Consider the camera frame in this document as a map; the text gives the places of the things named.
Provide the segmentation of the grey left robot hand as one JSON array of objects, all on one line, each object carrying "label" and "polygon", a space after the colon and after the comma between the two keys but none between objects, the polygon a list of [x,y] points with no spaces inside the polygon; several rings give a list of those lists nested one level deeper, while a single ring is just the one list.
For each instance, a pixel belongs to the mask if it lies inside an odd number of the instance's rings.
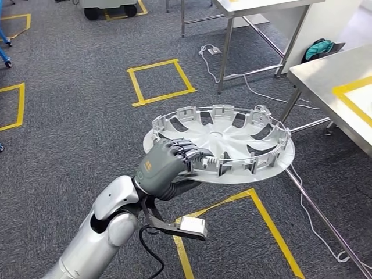
[{"label": "grey left robot hand", "polygon": [[198,181],[174,179],[195,159],[212,155],[189,139],[161,138],[143,157],[133,180],[143,193],[168,201],[200,185]]}]

